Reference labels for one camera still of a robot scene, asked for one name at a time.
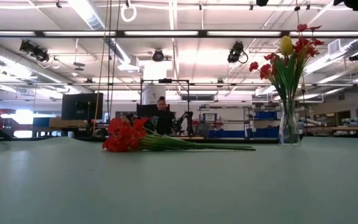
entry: dark clothing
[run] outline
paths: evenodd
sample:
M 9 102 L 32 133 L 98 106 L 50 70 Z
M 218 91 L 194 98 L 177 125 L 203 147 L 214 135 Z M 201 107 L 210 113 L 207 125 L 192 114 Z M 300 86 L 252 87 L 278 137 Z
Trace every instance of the dark clothing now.
M 172 133 L 173 128 L 173 120 L 175 119 L 175 115 L 169 111 L 159 111 L 158 112 L 158 121 L 157 121 L 157 133 L 169 135 Z

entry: ceiling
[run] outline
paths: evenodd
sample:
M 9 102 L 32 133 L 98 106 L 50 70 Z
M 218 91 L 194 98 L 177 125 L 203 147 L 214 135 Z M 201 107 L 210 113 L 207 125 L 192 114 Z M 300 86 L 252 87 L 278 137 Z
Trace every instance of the ceiling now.
M 198 9 L 199 0 L 176 0 L 172 1 L 176 11 L 174 12 L 174 29 L 232 29 L 232 30 L 293 30 L 298 23 L 297 14 L 292 10 L 295 0 L 270 0 L 269 7 L 254 7 L 250 11 L 250 1 L 243 0 L 203 0 L 204 9 Z M 322 30 L 358 30 L 358 12 L 347 9 L 344 5 L 332 6 L 333 1 L 312 1 L 311 9 L 305 10 L 306 1 L 299 1 L 303 7 L 299 11 L 301 23 L 311 26 L 322 25 Z M 62 8 L 55 6 L 53 0 L 0 0 L 0 30 L 89 30 L 84 20 L 71 8 L 66 1 L 60 1 Z M 106 20 L 107 1 L 93 1 L 101 20 Z M 170 30 L 169 0 L 131 1 L 137 9 L 136 18 L 131 22 L 124 22 L 118 17 L 118 10 L 125 5 L 125 1 L 114 0 L 112 2 L 111 29 L 112 30 Z M 131 11 L 126 10 L 125 15 L 130 17 Z M 87 78 L 98 82 L 101 74 L 102 82 L 107 82 L 107 77 L 116 77 L 114 82 L 139 82 L 140 73 L 122 72 L 117 69 L 119 63 L 108 60 L 107 47 L 99 39 L 79 39 L 77 56 L 75 39 L 29 39 L 32 43 L 48 49 L 50 55 L 61 61 L 59 68 L 48 67 L 48 70 L 58 76 L 73 82 L 83 83 Z M 178 78 L 189 79 L 193 82 L 216 82 L 222 78 L 225 82 L 262 82 L 259 74 L 250 73 L 248 64 L 230 67 L 227 63 L 229 49 L 236 40 L 241 40 L 246 49 L 251 52 L 249 61 L 263 62 L 263 54 L 277 50 L 278 39 L 175 39 L 178 65 Z M 0 47 L 23 56 L 19 51 L 21 39 L 1 38 Z M 162 49 L 165 55 L 173 56 L 173 42 L 171 38 L 143 38 L 143 39 L 118 39 L 117 44 L 128 55 L 138 56 L 141 60 L 150 60 L 150 52 Z M 319 48 L 322 55 L 328 47 L 323 45 Z M 27 60 L 35 60 L 25 55 Z M 86 64 L 82 72 L 75 71 L 74 61 Z M 316 83 L 326 77 L 343 72 L 349 67 L 358 66 L 358 62 L 337 60 L 308 75 L 308 83 Z M 41 67 L 32 67 L 34 70 L 43 70 Z M 168 78 L 174 78 L 173 70 L 167 73 Z M 343 76 L 340 80 L 349 80 Z M 136 89 L 125 86 L 117 86 L 117 90 Z M 211 87 L 194 87 L 193 89 L 210 89 Z M 88 89 L 95 91 L 96 86 Z M 256 86 L 241 86 L 238 90 L 254 90 Z

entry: flower bouquet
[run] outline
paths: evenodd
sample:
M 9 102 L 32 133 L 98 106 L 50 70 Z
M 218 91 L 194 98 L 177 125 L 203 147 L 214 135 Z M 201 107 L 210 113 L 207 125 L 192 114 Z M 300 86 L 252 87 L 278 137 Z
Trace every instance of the flower bouquet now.
M 228 149 L 254 151 L 251 146 L 200 144 L 181 139 L 162 136 L 145 128 L 147 118 L 135 119 L 133 125 L 121 118 L 114 118 L 108 127 L 109 137 L 103 143 L 103 149 L 109 152 L 129 151 L 165 151 L 189 149 Z
M 271 53 L 264 58 L 269 63 L 259 69 L 257 62 L 252 62 L 249 71 L 259 70 L 261 79 L 268 79 L 277 90 L 281 99 L 282 118 L 280 123 L 280 144 L 299 144 L 298 120 L 295 117 L 295 95 L 300 77 L 309 59 L 318 55 L 316 47 L 324 42 L 313 38 L 313 32 L 319 27 L 308 27 L 306 24 L 298 25 L 299 38 L 295 45 L 288 36 L 284 36 L 280 43 L 281 55 Z M 309 39 L 303 37 L 305 30 L 312 31 Z

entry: white cylinder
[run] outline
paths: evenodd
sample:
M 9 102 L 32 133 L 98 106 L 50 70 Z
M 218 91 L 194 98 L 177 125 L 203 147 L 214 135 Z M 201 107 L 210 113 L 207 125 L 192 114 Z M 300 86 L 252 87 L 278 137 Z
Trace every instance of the white cylinder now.
M 143 104 L 155 105 L 161 96 L 165 97 L 165 86 L 151 84 L 143 91 Z

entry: white ceiling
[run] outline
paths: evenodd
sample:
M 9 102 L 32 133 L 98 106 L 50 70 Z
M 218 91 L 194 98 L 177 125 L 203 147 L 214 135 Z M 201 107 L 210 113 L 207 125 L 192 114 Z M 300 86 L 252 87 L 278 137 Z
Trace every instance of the white ceiling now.
M 0 1 L 0 6 L 31 6 L 29 0 L 6 0 Z M 54 5 L 53 0 L 32 0 L 35 5 L 48 6 Z M 93 1 L 97 6 L 105 6 L 106 1 Z M 168 7 L 168 0 L 149 0 L 149 1 L 132 1 L 133 4 L 143 4 L 147 6 Z M 178 7 L 196 6 L 199 0 L 177 0 Z M 330 0 L 312 1 L 314 6 L 324 7 L 332 4 Z M 65 1 L 62 9 L 56 7 L 43 9 L 0 9 L 0 30 L 89 30 L 89 27 L 81 19 L 81 17 L 71 8 L 66 6 Z M 249 1 L 243 0 L 204 0 L 203 5 L 211 6 L 217 4 L 248 4 Z M 295 0 L 270 0 L 270 5 L 295 6 Z M 306 1 L 300 1 L 301 5 L 305 5 Z M 106 17 L 106 7 L 97 7 L 99 13 Z M 276 11 L 263 10 L 263 8 L 255 7 L 253 11 L 246 9 L 207 9 L 203 12 L 194 10 L 179 10 L 177 12 L 177 29 L 201 29 L 201 18 L 203 17 L 204 29 L 261 29 L 266 23 L 264 29 L 290 30 L 295 29 L 298 23 L 296 13 L 293 11 Z M 164 9 L 146 9 L 137 8 L 137 17 L 132 22 L 124 22 L 121 18 L 117 24 L 118 7 L 113 8 L 112 12 L 112 29 L 119 30 L 170 30 L 169 11 Z M 316 9 L 300 11 L 300 22 L 309 24 L 319 14 Z M 358 30 L 358 12 L 351 10 L 327 10 L 311 23 L 312 26 L 323 25 L 325 30 Z M 49 68 L 58 75 L 67 77 L 74 82 L 83 82 L 86 78 L 94 77 L 94 81 L 98 81 L 100 74 L 101 53 L 105 45 L 97 39 L 80 39 L 80 47 L 78 49 L 77 62 L 85 63 L 85 71 L 79 72 L 77 77 L 72 75 L 75 66 L 75 39 L 30 39 L 33 43 L 48 49 L 50 55 L 55 55 L 62 62 L 62 66 L 58 69 Z M 277 39 L 241 39 L 245 46 L 249 46 L 249 50 L 253 52 L 273 52 L 277 49 Z M 236 39 L 176 39 L 178 45 L 177 63 L 179 63 L 179 77 L 193 80 L 194 82 L 215 82 L 218 78 L 225 78 L 230 71 L 227 64 L 227 55 Z M 118 44 L 124 49 L 128 55 L 136 55 L 145 57 L 148 52 L 155 49 L 162 49 L 166 55 L 172 55 L 171 39 L 119 39 Z M 0 46 L 22 55 L 19 52 L 20 39 L 0 39 Z M 320 51 L 323 53 L 327 46 L 322 46 Z M 262 56 L 250 54 L 250 61 L 262 62 Z M 113 69 L 111 61 L 111 71 L 114 70 L 114 76 L 120 78 L 121 81 L 131 82 L 139 81 L 139 74 L 120 72 Z M 339 61 L 334 65 L 325 68 L 322 72 L 332 75 L 344 70 L 343 63 Z M 102 76 L 107 77 L 107 69 L 103 68 Z M 173 72 L 168 73 L 168 77 L 173 77 Z M 235 68 L 230 74 L 230 82 L 240 82 L 246 78 L 246 82 L 254 81 L 259 78 L 257 73 L 249 73 L 248 66 Z

